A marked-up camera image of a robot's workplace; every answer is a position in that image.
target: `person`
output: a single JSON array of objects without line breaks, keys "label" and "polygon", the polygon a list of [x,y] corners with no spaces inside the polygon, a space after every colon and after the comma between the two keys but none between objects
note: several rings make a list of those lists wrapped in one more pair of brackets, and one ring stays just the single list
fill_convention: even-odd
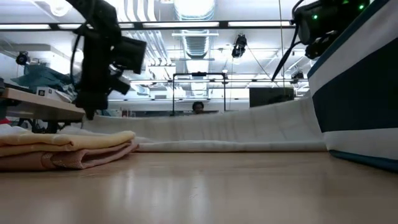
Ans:
[{"label": "person", "polygon": [[205,105],[200,101],[196,101],[192,105],[192,110],[195,114],[202,114],[204,108],[205,108]]}]

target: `metal frame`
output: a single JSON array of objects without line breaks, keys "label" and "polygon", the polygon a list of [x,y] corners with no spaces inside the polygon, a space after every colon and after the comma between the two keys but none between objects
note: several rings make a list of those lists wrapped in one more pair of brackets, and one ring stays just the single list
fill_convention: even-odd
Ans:
[{"label": "metal frame", "polygon": [[179,75],[192,75],[193,77],[206,77],[208,75],[221,75],[223,77],[223,84],[224,84],[224,112],[226,111],[226,74],[225,73],[214,73],[214,72],[196,72],[196,73],[175,73],[173,74],[173,113],[172,115],[175,116],[175,93],[174,93],[174,87],[175,87],[175,77]]},{"label": "metal frame", "polygon": [[[204,23],[204,22],[216,22],[217,26],[185,26],[184,24]],[[256,23],[257,25],[251,26],[231,26],[230,22],[245,22],[245,23]],[[272,26],[264,26],[261,23],[264,22],[280,22],[280,24]],[[157,22],[120,22],[121,30],[197,30],[197,29],[294,29],[295,25],[287,25],[289,20],[263,20],[263,21],[157,21]],[[153,24],[169,24],[172,26],[164,27],[152,27]],[[1,32],[48,32],[48,31],[74,31],[81,23],[66,23],[66,22],[36,22],[36,23],[9,23],[0,24],[1,26],[11,25],[48,25],[49,29],[2,29]],[[71,28],[62,28],[62,25],[71,26]]]}]

